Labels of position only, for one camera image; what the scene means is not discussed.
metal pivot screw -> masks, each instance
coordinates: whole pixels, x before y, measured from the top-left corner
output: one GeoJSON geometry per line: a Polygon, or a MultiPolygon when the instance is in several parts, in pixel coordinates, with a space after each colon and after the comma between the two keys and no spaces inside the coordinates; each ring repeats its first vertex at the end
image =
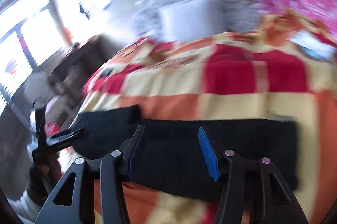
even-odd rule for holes
{"type": "Polygon", "coordinates": [[[263,164],[269,164],[270,163],[269,158],[262,158],[261,161],[262,161],[263,164]]]}
{"type": "Polygon", "coordinates": [[[121,151],[120,151],[120,150],[114,150],[114,151],[111,152],[111,155],[112,155],[113,157],[117,157],[117,156],[119,156],[120,154],[121,154],[121,151]]]}
{"type": "Polygon", "coordinates": [[[80,164],[82,164],[84,162],[84,158],[77,158],[76,160],[75,160],[75,163],[77,164],[77,165],[80,165],[80,164]]]}
{"type": "Polygon", "coordinates": [[[226,150],[225,155],[227,155],[228,157],[232,157],[233,155],[235,155],[235,152],[232,150],[226,150]]]}

bed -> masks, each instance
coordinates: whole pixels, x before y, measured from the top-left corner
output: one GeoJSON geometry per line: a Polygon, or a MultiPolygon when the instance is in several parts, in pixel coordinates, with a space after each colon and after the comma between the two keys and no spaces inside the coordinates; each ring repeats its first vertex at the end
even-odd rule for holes
{"type": "MultiPolygon", "coordinates": [[[[337,48],[335,41],[321,22],[293,9],[261,17],[252,0],[227,0],[241,10],[234,12],[228,32],[162,42],[156,10],[178,1],[149,0],[136,14],[136,33],[149,37],[140,37],[92,75],[79,113],[139,105],[144,118],[155,120],[291,117],[298,125],[294,193],[309,222],[319,223],[337,198],[337,58],[313,59],[288,38],[305,30],[337,48]],[[112,73],[100,77],[107,68],[112,73]]],[[[61,151],[62,171],[79,156],[73,148],[61,151]]],[[[101,223],[98,185],[95,219],[101,223]]],[[[213,223],[218,206],[133,182],[123,190],[132,224],[213,223]]],[[[246,217],[242,223],[248,223],[246,217]]]]}

glove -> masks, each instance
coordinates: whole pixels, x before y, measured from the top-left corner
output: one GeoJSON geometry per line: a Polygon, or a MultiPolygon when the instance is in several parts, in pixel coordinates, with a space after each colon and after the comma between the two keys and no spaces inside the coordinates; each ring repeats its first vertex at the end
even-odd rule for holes
{"type": "Polygon", "coordinates": [[[48,198],[48,193],[44,187],[42,181],[42,174],[49,170],[46,170],[48,166],[37,166],[32,164],[29,168],[29,181],[26,186],[26,192],[29,198],[38,206],[42,207],[48,198]]]}

window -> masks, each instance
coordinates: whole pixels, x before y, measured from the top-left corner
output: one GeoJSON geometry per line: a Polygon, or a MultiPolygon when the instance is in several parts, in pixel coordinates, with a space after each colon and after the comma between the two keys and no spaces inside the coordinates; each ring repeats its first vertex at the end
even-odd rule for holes
{"type": "Polygon", "coordinates": [[[6,100],[3,98],[2,94],[0,94],[0,114],[3,112],[6,107],[6,100]]]}
{"type": "Polygon", "coordinates": [[[0,114],[31,72],[65,46],[49,0],[18,0],[0,13],[0,114]]]}

sleeve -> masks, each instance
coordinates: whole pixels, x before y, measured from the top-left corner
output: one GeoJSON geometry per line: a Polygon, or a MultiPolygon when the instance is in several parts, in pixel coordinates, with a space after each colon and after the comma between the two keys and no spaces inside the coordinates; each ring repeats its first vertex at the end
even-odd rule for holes
{"type": "Polygon", "coordinates": [[[19,200],[9,199],[8,202],[25,224],[33,224],[41,210],[41,207],[29,198],[26,191],[19,200]]]}

